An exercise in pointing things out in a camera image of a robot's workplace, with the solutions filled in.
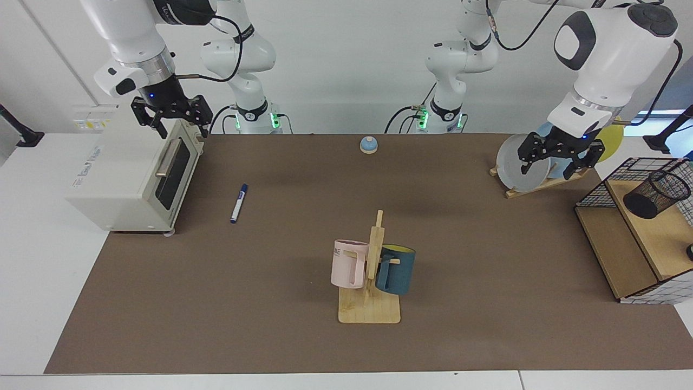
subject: wooden shelf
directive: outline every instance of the wooden shelf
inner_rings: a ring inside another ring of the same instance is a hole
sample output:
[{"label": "wooden shelf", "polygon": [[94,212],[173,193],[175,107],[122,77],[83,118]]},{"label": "wooden shelf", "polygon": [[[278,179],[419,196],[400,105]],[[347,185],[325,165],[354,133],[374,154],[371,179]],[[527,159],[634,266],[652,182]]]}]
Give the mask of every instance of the wooden shelf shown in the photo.
[{"label": "wooden shelf", "polygon": [[640,182],[607,180],[608,188],[618,210],[623,215],[657,279],[666,280],[693,269],[686,248],[693,244],[693,228],[686,222],[678,207],[671,206],[654,219],[637,217],[623,203],[624,195]]},{"label": "wooden shelf", "polygon": [[576,207],[575,212],[616,298],[657,284],[657,277],[617,209]]}]

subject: blue marker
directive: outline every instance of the blue marker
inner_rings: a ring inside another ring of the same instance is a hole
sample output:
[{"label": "blue marker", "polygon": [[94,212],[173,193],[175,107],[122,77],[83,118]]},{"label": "blue marker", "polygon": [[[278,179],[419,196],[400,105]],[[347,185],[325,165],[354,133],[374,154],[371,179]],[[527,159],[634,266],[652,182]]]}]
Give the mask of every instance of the blue marker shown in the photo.
[{"label": "blue marker", "polygon": [[240,188],[240,194],[238,194],[238,200],[236,201],[236,208],[234,208],[234,213],[231,214],[231,223],[236,223],[238,220],[238,213],[240,213],[240,207],[243,205],[246,192],[248,192],[248,185],[243,183],[243,187]]}]

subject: mug rack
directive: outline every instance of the mug rack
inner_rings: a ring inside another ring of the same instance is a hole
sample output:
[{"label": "mug rack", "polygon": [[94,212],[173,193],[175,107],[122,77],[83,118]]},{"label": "mug rack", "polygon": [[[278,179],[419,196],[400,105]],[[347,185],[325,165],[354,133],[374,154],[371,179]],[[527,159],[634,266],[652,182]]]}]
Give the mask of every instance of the mug rack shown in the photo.
[{"label": "mug rack", "polygon": [[[340,323],[399,323],[401,313],[399,296],[389,294],[376,287],[376,273],[380,263],[380,252],[385,240],[383,211],[378,210],[376,225],[371,228],[366,256],[366,283],[360,289],[340,287]],[[398,264],[392,259],[391,264]]]}]

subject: black mesh cup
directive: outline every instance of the black mesh cup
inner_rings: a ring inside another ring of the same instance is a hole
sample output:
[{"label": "black mesh cup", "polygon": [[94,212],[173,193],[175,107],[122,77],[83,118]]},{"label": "black mesh cup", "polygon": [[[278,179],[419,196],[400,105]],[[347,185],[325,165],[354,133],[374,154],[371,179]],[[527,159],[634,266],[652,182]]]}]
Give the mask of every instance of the black mesh cup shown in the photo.
[{"label": "black mesh cup", "polygon": [[691,189],[682,178],[673,173],[654,171],[623,197],[623,203],[638,217],[652,219],[690,195]]}]

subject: black stand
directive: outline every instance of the black stand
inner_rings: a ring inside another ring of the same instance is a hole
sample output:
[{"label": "black stand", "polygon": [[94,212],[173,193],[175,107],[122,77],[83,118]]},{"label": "black stand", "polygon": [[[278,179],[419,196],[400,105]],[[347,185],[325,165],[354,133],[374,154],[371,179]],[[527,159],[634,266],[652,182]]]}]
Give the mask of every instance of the black stand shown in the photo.
[{"label": "black stand", "polygon": [[678,128],[683,126],[684,123],[689,121],[693,117],[693,105],[691,105],[686,111],[676,118],[672,124],[668,125],[661,133],[657,135],[645,135],[642,138],[645,140],[647,146],[653,151],[660,151],[664,154],[669,154],[670,150],[667,147],[667,138],[674,134]]},{"label": "black stand", "polygon": [[39,144],[39,141],[41,141],[41,138],[46,133],[42,133],[40,131],[34,131],[31,130],[30,128],[26,127],[25,125],[21,124],[20,121],[15,118],[14,115],[12,115],[7,109],[5,108],[4,105],[0,104],[0,116],[5,118],[5,120],[12,125],[15,130],[19,133],[19,136],[21,137],[21,140],[17,142],[17,147],[18,148],[33,148],[34,146]]}]

